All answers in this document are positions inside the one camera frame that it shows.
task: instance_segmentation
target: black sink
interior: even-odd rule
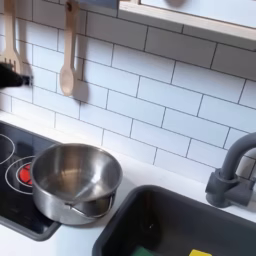
[[[256,224],[156,186],[134,189],[93,247],[93,256],[255,256]]]

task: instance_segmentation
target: white cabinet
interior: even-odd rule
[[[256,41],[255,0],[121,0],[119,8]]]
[[[256,27],[256,2],[253,0],[142,0],[141,4]]]

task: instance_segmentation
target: wooden spoon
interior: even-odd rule
[[[76,42],[76,16],[79,6],[75,1],[66,3],[66,30],[64,65],[60,71],[60,86],[66,96],[72,94],[76,83],[76,72],[74,68],[75,42]]]
[[[1,61],[11,64],[13,71],[22,74],[22,60],[16,49],[15,0],[4,0],[5,51]]]

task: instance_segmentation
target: tile backsplash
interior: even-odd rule
[[[256,42],[84,4],[78,81],[63,96],[64,4],[17,0],[17,49],[34,86],[2,90],[3,111],[201,182],[256,131]],[[253,177],[255,160],[247,152],[238,174]]]

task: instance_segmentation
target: pot handle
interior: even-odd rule
[[[69,208],[70,210],[72,210],[72,211],[78,213],[78,214],[81,215],[82,217],[87,218],[87,219],[95,219],[95,218],[101,218],[102,216],[106,215],[106,214],[110,211],[110,209],[111,209],[111,207],[112,207],[112,203],[113,203],[113,197],[111,196],[111,197],[110,197],[109,206],[108,206],[108,210],[107,210],[105,213],[102,213],[102,214],[96,215],[96,216],[88,216],[88,215],[86,215],[86,213],[84,213],[84,212],[82,212],[82,211],[76,209],[76,208],[73,207],[72,205],[70,205],[70,204],[67,204],[67,205],[70,207],[70,208]]]

